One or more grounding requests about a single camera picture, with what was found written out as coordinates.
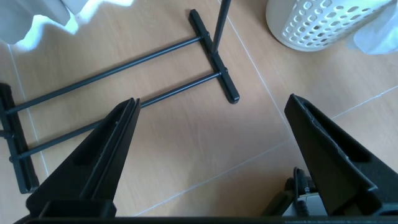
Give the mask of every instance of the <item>white plastic bag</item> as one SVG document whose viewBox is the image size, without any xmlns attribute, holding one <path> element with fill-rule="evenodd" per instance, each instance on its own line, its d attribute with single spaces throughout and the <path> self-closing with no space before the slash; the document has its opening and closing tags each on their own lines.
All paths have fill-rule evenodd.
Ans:
<svg viewBox="0 0 398 224">
<path fill-rule="evenodd" d="M 398 3 L 390 4 L 358 31 L 349 36 L 348 46 L 356 47 L 369 55 L 398 51 Z"/>
</svg>

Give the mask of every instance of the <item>black metal rack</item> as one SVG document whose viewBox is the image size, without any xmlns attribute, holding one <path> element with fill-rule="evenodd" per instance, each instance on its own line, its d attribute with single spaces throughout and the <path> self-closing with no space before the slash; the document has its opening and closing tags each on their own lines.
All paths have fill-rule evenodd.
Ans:
<svg viewBox="0 0 398 224">
<path fill-rule="evenodd" d="M 224 66 L 224 63 L 221 60 L 220 55 L 218 54 L 218 45 L 220 43 L 223 27 L 225 24 L 230 4 L 231 0 L 223 0 L 221 3 L 220 13 L 218 15 L 218 20 L 215 30 L 214 42 L 211 40 L 209 32 L 206 30 L 205 25 L 200 19 L 199 13 L 193 9 L 190 11 L 188 20 L 191 23 L 193 30 L 196 33 L 195 37 L 171 45 L 170 47 L 166 47 L 162 50 L 158 50 L 141 58 L 132 60 L 128 63 L 122 64 L 108 71 L 86 78 L 77 83 L 68 85 L 59 90 L 47 93 L 43 96 L 27 101 L 23 104 L 16 106 L 12 98 L 11 87 L 7 84 L 0 83 L 0 118 L 4 128 L 4 130 L 0 132 L 0 136 L 7 139 L 8 147 L 11 154 L 10 161 L 14 165 L 14 170 L 16 173 L 20 192 L 22 194 L 31 193 L 39 186 L 39 180 L 36 176 L 34 166 L 30 158 L 31 155 L 38 153 L 51 146 L 54 146 L 60 142 L 73 138 L 86 131 L 94 129 L 102 121 L 102 120 L 96 121 L 82 128 L 78 128 L 68 134 L 64 134 L 63 136 L 57 137 L 53 140 L 49 140 L 45 143 L 42 143 L 36 147 L 29 149 L 24 137 L 24 132 L 22 130 L 21 122 L 19 121 L 19 117 L 17 114 L 17 112 L 20 110 L 24 110 L 28 107 L 50 100 L 52 98 L 55 98 L 56 96 L 68 93 L 69 91 L 75 90 L 79 87 L 85 86 L 102 78 L 113 75 L 117 72 L 123 71 L 127 68 L 139 65 L 140 63 L 146 62 L 150 59 L 156 58 L 158 56 L 177 50 L 179 48 L 182 48 L 184 46 L 190 45 L 195 42 L 201 43 L 201 46 L 205 51 L 205 54 L 214 72 L 204 77 L 201 77 L 193 82 L 184 84 L 180 87 L 174 88 L 173 90 L 170 90 L 159 96 L 155 96 L 147 101 L 144 101 L 142 102 L 141 107 L 145 108 L 146 106 L 152 105 L 156 102 L 164 100 L 170 96 L 176 95 L 177 93 L 183 92 L 189 88 L 205 83 L 214 78 L 218 79 L 222 89 L 224 90 L 227 100 L 232 104 L 237 103 L 239 100 L 239 93 L 235 88 L 231 77 L 228 74 L 227 68 Z"/>
</svg>

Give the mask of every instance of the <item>tiled floor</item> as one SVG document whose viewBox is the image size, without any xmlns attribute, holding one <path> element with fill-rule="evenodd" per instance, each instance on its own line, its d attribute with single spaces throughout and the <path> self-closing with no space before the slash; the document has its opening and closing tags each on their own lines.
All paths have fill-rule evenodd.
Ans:
<svg viewBox="0 0 398 224">
<path fill-rule="evenodd" d="M 75 35 L 49 25 L 29 52 L 2 43 L 0 81 L 12 86 L 18 103 L 33 99 L 193 37 L 193 8 L 213 35 L 216 0 L 103 3 Z M 220 55 L 241 94 L 238 104 L 229 104 L 213 80 L 141 111 L 116 193 L 118 215 L 259 215 L 293 167 L 305 167 L 283 115 L 291 93 L 398 170 L 398 55 L 363 55 L 344 44 L 314 53 L 288 49 L 267 30 L 265 10 L 266 1 L 234 0 L 229 11 Z M 129 97 L 148 99 L 210 72 L 193 44 L 19 116 L 34 146 L 102 118 Z M 33 157 L 41 182 L 87 134 Z M 9 223 L 27 213 L 27 196 L 19 195 L 0 144 L 0 178 L 9 180 L 2 182 L 0 215 Z"/>
</svg>

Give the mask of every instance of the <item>vertical pole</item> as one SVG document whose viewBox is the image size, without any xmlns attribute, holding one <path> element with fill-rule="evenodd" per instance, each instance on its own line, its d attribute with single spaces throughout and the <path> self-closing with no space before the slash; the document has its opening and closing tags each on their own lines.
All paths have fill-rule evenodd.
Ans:
<svg viewBox="0 0 398 224">
<path fill-rule="evenodd" d="M 218 52 L 218 45 L 220 44 L 221 35 L 223 33 L 226 15 L 228 14 L 229 5 L 231 0 L 222 0 L 220 12 L 218 13 L 216 32 L 214 33 L 213 46 L 211 47 L 211 53 L 215 54 Z"/>
</svg>

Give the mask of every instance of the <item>white curtain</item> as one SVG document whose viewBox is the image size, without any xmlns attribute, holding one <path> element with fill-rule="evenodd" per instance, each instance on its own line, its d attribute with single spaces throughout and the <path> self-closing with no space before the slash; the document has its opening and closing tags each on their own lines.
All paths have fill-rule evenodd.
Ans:
<svg viewBox="0 0 398 224">
<path fill-rule="evenodd" d="M 8 44 L 22 40 L 32 26 L 33 16 L 47 16 L 61 25 L 78 14 L 88 0 L 0 0 L 0 39 Z"/>
</svg>

